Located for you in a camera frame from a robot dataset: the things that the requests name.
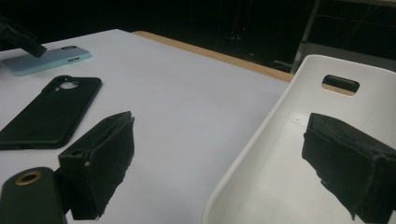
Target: round hole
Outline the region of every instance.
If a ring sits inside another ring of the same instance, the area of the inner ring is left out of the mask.
[[[41,178],[42,174],[38,171],[32,171],[23,175],[20,175],[15,181],[16,185],[23,186],[29,185],[36,182],[39,178]]]
[[[79,83],[76,82],[76,81],[64,82],[64,83],[62,83],[59,87],[60,87],[62,90],[71,90],[71,89],[74,89],[75,87],[77,87],[78,84],[79,84]]]

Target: phone case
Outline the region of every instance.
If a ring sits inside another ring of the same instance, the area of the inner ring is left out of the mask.
[[[48,50],[41,58],[27,54],[4,59],[1,64],[14,76],[21,77],[88,58],[91,58],[89,51],[76,46],[68,46],[61,49]]]
[[[97,77],[56,77],[0,132],[0,149],[63,147],[101,85]]]

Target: light blue phone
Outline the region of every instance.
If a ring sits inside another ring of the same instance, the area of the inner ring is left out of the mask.
[[[4,59],[0,63],[14,76],[21,77],[68,63],[79,62],[88,58],[91,58],[89,51],[76,46],[68,46],[60,49],[48,50],[41,58],[36,58],[28,54]]]

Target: black foam piece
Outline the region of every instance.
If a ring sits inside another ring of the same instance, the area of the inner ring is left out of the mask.
[[[303,158],[322,185],[366,223],[388,223],[395,205],[396,152],[347,123],[311,114]]]
[[[106,209],[134,156],[131,112],[100,121],[59,155],[56,171],[73,219],[96,219]]]

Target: white table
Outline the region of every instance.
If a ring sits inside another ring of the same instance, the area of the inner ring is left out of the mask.
[[[76,45],[92,58],[14,77],[0,67],[0,129],[54,77],[99,77],[103,86],[66,147],[0,151],[0,184],[25,169],[59,167],[57,156],[101,119],[135,117],[135,154],[124,181],[97,221],[201,223],[206,200],[288,83],[112,30],[46,44]],[[0,60],[25,54],[0,52]]]

